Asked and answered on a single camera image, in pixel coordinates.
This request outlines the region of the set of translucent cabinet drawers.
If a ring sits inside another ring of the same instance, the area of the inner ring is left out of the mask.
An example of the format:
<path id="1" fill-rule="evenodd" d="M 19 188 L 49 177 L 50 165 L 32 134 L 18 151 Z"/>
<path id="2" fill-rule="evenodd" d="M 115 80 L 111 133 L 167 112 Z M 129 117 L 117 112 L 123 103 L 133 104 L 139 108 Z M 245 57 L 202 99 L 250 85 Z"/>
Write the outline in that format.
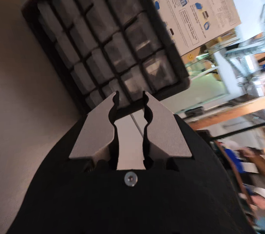
<path id="1" fill-rule="evenodd" d="M 118 91 L 119 108 L 179 79 L 139 0 L 40 0 L 38 21 L 89 109 Z"/>

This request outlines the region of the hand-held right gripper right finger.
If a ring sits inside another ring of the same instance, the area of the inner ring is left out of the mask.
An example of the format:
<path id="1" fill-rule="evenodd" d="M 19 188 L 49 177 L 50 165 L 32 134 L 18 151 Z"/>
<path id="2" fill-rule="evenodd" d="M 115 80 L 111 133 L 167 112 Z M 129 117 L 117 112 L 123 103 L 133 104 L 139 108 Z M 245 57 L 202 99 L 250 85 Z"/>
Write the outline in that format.
<path id="1" fill-rule="evenodd" d="M 147 124 L 143 134 L 145 169 L 161 164 L 166 167 L 170 159 L 191 159 L 192 152 L 172 113 L 149 92 L 143 91 L 144 118 Z"/>

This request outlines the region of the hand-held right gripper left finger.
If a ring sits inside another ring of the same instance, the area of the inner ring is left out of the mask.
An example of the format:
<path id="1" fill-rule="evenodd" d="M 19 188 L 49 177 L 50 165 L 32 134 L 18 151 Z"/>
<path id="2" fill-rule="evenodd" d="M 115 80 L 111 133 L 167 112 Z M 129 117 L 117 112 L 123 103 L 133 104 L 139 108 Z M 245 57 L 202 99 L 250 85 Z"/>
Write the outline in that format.
<path id="1" fill-rule="evenodd" d="M 120 93 L 115 91 L 88 113 L 69 159 L 88 159 L 94 167 L 104 160 L 110 169 L 117 169 L 119 140 L 114 123 L 119 102 Z"/>

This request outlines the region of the instruction poster on cardboard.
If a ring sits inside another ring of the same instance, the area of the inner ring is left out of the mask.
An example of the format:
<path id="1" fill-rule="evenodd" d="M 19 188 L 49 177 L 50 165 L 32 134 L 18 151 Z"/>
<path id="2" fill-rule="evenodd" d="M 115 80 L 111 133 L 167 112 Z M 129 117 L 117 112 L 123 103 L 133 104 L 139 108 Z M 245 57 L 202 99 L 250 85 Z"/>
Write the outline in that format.
<path id="1" fill-rule="evenodd" d="M 233 0 L 153 0 L 180 56 L 241 24 Z"/>

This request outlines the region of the wooden board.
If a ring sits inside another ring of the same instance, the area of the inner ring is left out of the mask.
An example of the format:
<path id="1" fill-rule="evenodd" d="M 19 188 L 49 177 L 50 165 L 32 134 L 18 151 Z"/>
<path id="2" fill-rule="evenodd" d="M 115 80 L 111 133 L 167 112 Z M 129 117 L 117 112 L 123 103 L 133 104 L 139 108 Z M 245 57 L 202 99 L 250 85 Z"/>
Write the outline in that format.
<path id="1" fill-rule="evenodd" d="M 199 120 L 189 122 L 188 125 L 193 130 L 219 124 L 231 119 L 242 117 L 265 109 L 265 97 L 259 97 L 248 102 L 227 108 L 210 116 L 205 116 Z"/>

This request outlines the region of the black drawer cabinet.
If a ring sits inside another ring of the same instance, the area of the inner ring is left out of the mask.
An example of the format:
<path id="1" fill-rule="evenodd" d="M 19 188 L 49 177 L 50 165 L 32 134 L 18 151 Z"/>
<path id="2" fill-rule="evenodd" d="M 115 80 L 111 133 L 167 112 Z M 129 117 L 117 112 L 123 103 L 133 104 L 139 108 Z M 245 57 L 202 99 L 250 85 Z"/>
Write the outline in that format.
<path id="1" fill-rule="evenodd" d="M 36 39 L 38 40 L 39 44 L 41 45 L 42 49 L 44 50 L 45 54 L 47 55 L 48 59 L 55 68 L 58 76 L 67 89 L 78 111 L 82 115 L 85 115 L 92 110 L 86 104 L 78 88 L 76 88 L 76 84 L 70 76 L 68 69 L 60 59 L 53 44 L 51 43 L 51 40 L 48 38 L 47 34 L 44 32 L 42 26 L 38 21 L 39 10 L 37 8 L 37 2 L 39 1 L 40 0 L 27 0 L 22 7 L 22 15 L 26 20 L 29 28 L 35 35 Z M 157 100 L 161 101 L 184 90 L 187 90 L 190 86 L 190 79 L 185 65 L 180 57 L 180 54 L 178 53 L 176 46 L 169 37 L 168 31 L 166 30 L 165 25 L 163 24 L 157 10 L 155 9 L 152 0 L 139 0 L 139 2 L 144 12 L 147 14 L 147 17 L 155 33 L 161 40 L 162 44 L 165 46 L 165 50 L 168 54 L 168 59 L 171 62 L 171 65 L 179 79 L 179 81 L 175 85 L 168 87 L 161 92 L 151 94 Z M 121 118 L 142 109 L 142 99 L 125 108 L 119 108 L 118 106 L 117 117 Z"/>

